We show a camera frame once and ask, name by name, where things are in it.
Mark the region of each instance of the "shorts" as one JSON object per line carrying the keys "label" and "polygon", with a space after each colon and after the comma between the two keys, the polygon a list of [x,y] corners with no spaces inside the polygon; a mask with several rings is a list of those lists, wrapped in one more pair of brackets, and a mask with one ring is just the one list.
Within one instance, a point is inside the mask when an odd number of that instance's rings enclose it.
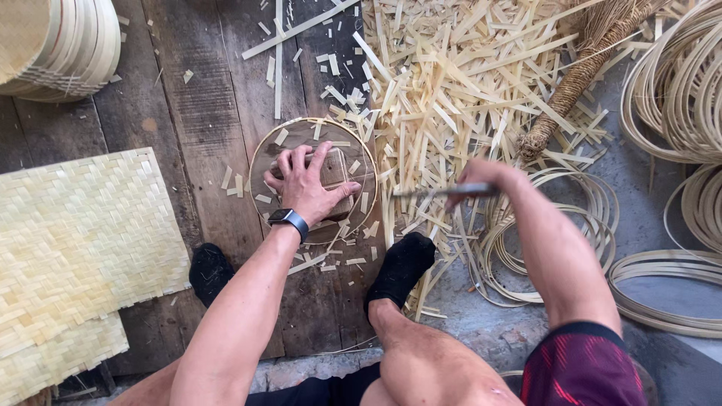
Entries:
{"label": "shorts", "polygon": [[[245,406],[357,406],[378,378],[375,363],[344,378],[309,378],[291,388],[252,394]],[[558,327],[534,348],[520,398],[527,406],[647,405],[622,338],[588,321]]]}

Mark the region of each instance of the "watch face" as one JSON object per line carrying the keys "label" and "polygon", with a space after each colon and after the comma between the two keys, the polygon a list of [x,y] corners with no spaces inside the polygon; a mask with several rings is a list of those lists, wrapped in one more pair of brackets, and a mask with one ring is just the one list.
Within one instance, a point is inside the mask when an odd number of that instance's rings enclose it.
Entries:
{"label": "watch face", "polygon": [[288,213],[291,213],[291,210],[292,210],[292,209],[278,209],[278,210],[276,210],[275,212],[273,212],[273,214],[271,215],[271,217],[269,217],[269,222],[270,222],[270,221],[281,221],[281,220],[285,219],[286,216],[288,216]]}

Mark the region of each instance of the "smartwatch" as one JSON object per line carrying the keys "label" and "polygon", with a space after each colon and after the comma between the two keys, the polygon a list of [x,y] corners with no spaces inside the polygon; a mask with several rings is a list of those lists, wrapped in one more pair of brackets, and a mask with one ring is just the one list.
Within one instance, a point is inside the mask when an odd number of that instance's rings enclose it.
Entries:
{"label": "smartwatch", "polygon": [[294,212],[293,209],[278,209],[269,217],[268,223],[270,225],[273,224],[282,224],[282,223],[290,223],[293,224],[294,227],[296,227],[296,230],[301,234],[301,243],[303,241],[306,241],[306,237],[308,237],[308,224],[306,224],[306,221],[298,215],[298,213]]}

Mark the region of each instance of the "wooden floor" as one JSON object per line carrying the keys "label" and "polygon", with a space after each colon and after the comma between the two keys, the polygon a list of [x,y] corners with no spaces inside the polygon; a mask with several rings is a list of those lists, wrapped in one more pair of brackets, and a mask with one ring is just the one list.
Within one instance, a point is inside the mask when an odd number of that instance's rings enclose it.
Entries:
{"label": "wooden floor", "polygon": [[[265,73],[275,50],[247,61],[240,57],[266,38],[259,21],[273,29],[273,2],[263,11],[250,0],[113,3],[119,15],[131,20],[128,27],[121,26],[127,39],[117,73],[123,80],[76,103],[0,97],[0,173],[153,147],[188,249],[215,243],[239,267],[268,228],[250,199],[227,198],[219,188],[226,165],[247,176],[257,144],[272,128],[300,116],[324,117],[331,98],[319,95],[326,85],[344,94],[362,88],[365,57],[355,55],[352,39],[354,27],[362,33],[361,13],[354,17],[351,7],[336,15],[332,25],[317,25],[283,42],[282,119],[274,120],[274,91],[266,86]],[[333,6],[329,0],[294,0],[295,24]],[[294,63],[298,48],[303,52]],[[330,70],[319,71],[316,56],[332,52],[339,64],[353,61],[353,78],[342,66],[336,77]],[[185,84],[187,69],[194,75]],[[368,147],[374,153],[373,140]],[[378,206],[367,225],[380,220]],[[382,234],[358,247],[344,247],[349,258],[369,258],[363,271],[340,266],[321,273],[313,267],[289,277],[264,358],[341,350],[374,335],[362,301],[383,259]],[[360,252],[370,245],[381,254],[373,263],[370,253]],[[204,311],[192,290],[120,310],[131,349],[110,360],[111,373],[166,366],[183,354]]]}

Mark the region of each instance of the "hand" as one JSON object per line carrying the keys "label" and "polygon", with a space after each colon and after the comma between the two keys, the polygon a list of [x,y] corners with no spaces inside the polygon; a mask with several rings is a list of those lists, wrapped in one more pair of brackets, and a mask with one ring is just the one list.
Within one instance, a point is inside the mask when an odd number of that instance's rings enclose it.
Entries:
{"label": "hand", "polygon": [[[503,189],[505,179],[509,176],[525,175],[519,170],[516,170],[509,165],[501,162],[492,162],[481,158],[474,158],[466,163],[464,169],[459,175],[457,184],[462,183],[481,183],[487,182],[496,185],[496,187]],[[452,194],[446,200],[446,210],[451,211],[465,196]]]}
{"label": "hand", "polygon": [[322,142],[313,153],[308,169],[304,160],[306,154],[313,151],[310,145],[300,145],[293,151],[281,152],[277,161],[283,173],[283,181],[276,179],[270,170],[264,173],[266,183],[281,194],[283,208],[293,209],[306,221],[308,227],[327,216],[341,199],[361,190],[361,185],[356,182],[344,183],[332,191],[322,187],[321,167],[332,146],[333,142]]}

